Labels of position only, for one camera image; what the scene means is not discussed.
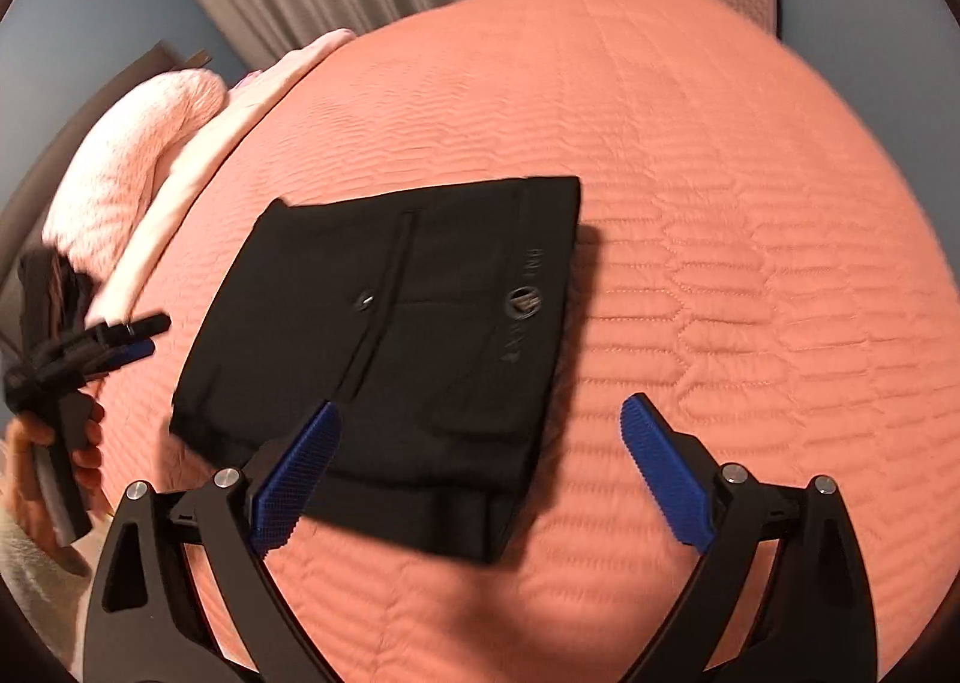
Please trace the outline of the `black pants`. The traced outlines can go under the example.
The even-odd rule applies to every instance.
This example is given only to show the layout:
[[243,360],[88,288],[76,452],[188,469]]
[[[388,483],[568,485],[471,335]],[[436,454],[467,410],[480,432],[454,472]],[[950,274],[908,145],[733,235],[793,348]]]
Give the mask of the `black pants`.
[[493,563],[540,458],[579,206],[573,176],[272,202],[195,335],[172,435],[228,467],[332,404],[309,516]]

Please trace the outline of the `black garment beside pillow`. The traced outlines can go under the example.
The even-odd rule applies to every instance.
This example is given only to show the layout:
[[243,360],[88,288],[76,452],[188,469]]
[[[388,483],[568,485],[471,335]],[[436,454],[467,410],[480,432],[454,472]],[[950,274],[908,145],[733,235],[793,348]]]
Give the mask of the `black garment beside pillow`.
[[31,351],[83,327],[98,284],[78,272],[68,257],[50,246],[36,246],[21,257],[23,287],[21,341]]

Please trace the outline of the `light pink folded blanket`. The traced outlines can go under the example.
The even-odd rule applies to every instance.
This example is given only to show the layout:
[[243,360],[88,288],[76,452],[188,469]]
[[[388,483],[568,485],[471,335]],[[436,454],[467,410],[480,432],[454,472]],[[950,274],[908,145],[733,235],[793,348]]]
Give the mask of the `light pink folded blanket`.
[[87,324],[114,324],[130,318],[149,276],[182,222],[239,142],[325,58],[353,41],[352,30],[320,35],[291,50],[274,66],[257,71],[229,90],[226,107],[172,157],[171,170],[140,218],[109,279],[94,298]]

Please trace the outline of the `grey bed headboard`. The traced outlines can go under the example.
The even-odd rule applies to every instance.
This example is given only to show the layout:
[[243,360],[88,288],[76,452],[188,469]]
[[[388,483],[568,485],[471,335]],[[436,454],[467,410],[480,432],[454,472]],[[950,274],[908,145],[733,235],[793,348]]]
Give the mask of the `grey bed headboard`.
[[16,277],[23,251],[39,238],[50,201],[64,178],[76,149],[96,121],[116,101],[145,80],[178,69],[201,68],[212,61],[206,50],[181,58],[166,41],[158,41],[139,59],[130,62],[93,97],[86,100],[29,168],[2,209],[2,341],[20,342],[21,285]]

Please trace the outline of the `pink floral pillow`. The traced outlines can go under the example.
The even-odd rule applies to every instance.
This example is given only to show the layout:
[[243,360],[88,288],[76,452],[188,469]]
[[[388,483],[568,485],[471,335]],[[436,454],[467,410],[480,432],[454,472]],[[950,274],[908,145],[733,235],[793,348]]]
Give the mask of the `pink floral pillow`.
[[43,243],[102,284],[155,192],[161,157],[221,110],[228,89],[208,69],[151,77],[94,123],[50,202]]

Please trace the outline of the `pink quilted bedspread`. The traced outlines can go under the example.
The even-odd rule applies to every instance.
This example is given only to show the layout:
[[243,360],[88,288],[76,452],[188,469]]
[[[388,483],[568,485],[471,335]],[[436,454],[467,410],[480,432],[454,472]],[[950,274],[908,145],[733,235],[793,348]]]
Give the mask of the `pink quilted bedspread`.
[[350,681],[613,681],[695,564],[620,436],[644,392],[759,479],[850,509],[878,663],[958,571],[958,290],[905,179],[832,87],[715,0],[466,0],[363,35],[205,186],[143,287],[171,314],[101,401],[104,488],[192,488],[172,390],[274,199],[508,176],[583,185],[539,474],[491,568],[303,522],[268,568]]

